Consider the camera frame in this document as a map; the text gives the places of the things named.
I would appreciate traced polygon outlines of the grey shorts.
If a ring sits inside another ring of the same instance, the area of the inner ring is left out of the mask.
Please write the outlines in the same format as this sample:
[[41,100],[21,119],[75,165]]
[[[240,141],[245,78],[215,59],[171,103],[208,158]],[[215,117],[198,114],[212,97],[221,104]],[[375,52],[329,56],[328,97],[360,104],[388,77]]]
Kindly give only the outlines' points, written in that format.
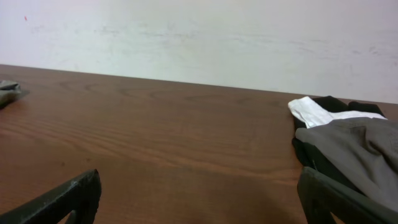
[[363,194],[397,211],[397,122],[334,120],[299,128],[295,137],[315,146]]

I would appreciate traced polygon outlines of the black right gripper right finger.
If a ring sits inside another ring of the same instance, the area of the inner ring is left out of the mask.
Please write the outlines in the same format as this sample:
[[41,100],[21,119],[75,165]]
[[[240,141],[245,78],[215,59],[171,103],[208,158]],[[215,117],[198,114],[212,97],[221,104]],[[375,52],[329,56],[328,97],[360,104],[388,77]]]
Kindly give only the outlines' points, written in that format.
[[297,192],[309,224],[344,223],[397,224],[390,210],[311,167],[302,169]]

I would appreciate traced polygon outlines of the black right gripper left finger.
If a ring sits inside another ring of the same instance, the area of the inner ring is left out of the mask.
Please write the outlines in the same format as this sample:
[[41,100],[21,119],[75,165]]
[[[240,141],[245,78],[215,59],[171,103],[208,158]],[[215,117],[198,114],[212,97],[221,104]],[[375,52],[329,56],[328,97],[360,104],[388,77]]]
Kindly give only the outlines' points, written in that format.
[[96,169],[88,170],[43,195],[1,215],[1,223],[92,224],[101,197],[101,181]]

